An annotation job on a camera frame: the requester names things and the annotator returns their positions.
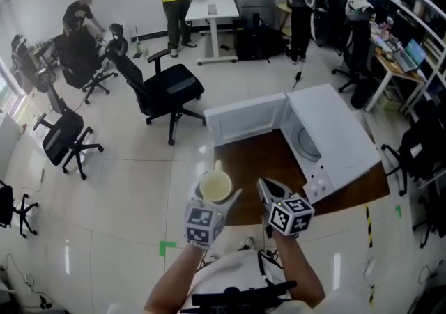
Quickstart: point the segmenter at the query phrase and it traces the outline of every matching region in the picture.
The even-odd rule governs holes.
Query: yellow black tape
[[[367,232],[369,233],[369,249],[374,246],[374,242],[371,238],[371,219],[370,219],[370,211],[367,204],[365,204],[365,214],[367,216]]]
[[[369,300],[370,306],[374,306],[374,295],[375,295],[375,286],[373,285],[370,291],[370,300]]]

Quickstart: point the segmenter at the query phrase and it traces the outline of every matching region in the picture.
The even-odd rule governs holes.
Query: black shirt
[[[93,13],[88,5],[81,5],[79,1],[73,2],[65,11],[63,20],[68,22],[68,26],[78,24],[79,28],[84,24],[85,17],[88,19],[93,18]]]

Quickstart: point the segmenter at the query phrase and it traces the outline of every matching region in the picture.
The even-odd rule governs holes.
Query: yellow cup
[[[223,171],[222,161],[215,162],[215,169],[203,176],[200,192],[205,201],[224,203],[232,194],[232,181]]]

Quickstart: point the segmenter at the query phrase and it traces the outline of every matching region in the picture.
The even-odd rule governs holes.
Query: white floor
[[[149,48],[152,54],[166,44],[166,39],[160,38],[142,47]],[[271,64],[254,61],[199,67],[194,60],[204,54],[204,45],[202,38],[197,49],[181,51],[179,59],[162,59],[164,68],[184,63],[204,85],[202,99],[187,105],[191,110],[289,92],[294,85],[299,67],[284,56],[272,58]],[[303,79],[296,88],[325,83],[339,87],[344,79],[332,76],[330,70],[340,62],[333,51],[310,45]],[[146,77],[154,74],[154,65],[147,64],[145,58],[136,64]],[[86,181],[76,172],[64,175],[60,167],[52,166],[41,148],[43,127],[32,132],[37,113],[47,112],[49,120],[57,119],[54,112],[49,112],[47,97],[42,94],[33,98],[24,114],[28,131],[17,142],[5,179],[14,187],[17,200],[22,192],[28,192],[40,203],[33,218],[39,234],[25,240],[17,228],[1,229],[1,260],[4,263],[6,254],[11,253],[20,270],[35,277],[35,290],[46,292],[74,314],[103,314],[113,302],[144,305],[156,281],[185,246],[183,211],[187,190],[213,163],[208,131],[200,121],[181,118],[176,144],[168,146],[167,116],[147,126],[124,78],[111,78],[106,85],[110,95],[97,91],[91,96],[91,104],[78,111],[85,124],[94,129],[93,138],[105,147],[102,154],[95,151],[87,156]],[[70,107],[80,105],[84,94],[67,86],[63,78],[56,82],[56,88]],[[378,145],[397,147],[408,128],[397,113],[374,109],[364,117]],[[386,157],[383,161],[386,170],[392,168]],[[45,177],[40,184],[42,168]],[[400,198],[397,181],[396,176],[390,177],[391,194],[369,204],[372,249],[368,248],[363,205],[316,217],[300,238],[325,291],[352,290],[368,301],[370,285],[375,285],[375,313],[406,313],[423,290],[417,281],[421,268],[435,267],[446,249],[436,235],[425,249],[419,248],[421,233],[413,234],[411,230],[418,219],[413,212],[422,214],[417,196],[411,187],[410,195]],[[398,205],[402,218],[395,209]],[[247,236],[253,236],[259,248],[274,248],[261,226],[241,226],[226,227],[213,251],[223,254],[237,249]],[[176,242],[177,247],[168,248],[162,257],[159,245],[165,240]],[[370,258],[376,259],[376,266],[365,281],[363,273]],[[8,275],[22,305],[38,305],[38,295],[30,293],[10,260],[8,264]]]

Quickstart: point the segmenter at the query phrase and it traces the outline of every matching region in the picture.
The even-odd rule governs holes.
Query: green tape
[[[176,242],[171,241],[160,241],[160,256],[166,256],[166,248],[167,247],[176,247]]]
[[[402,218],[402,213],[401,213],[401,206],[400,205],[398,205],[396,208],[395,208],[395,210],[398,212],[398,217],[399,218]]]

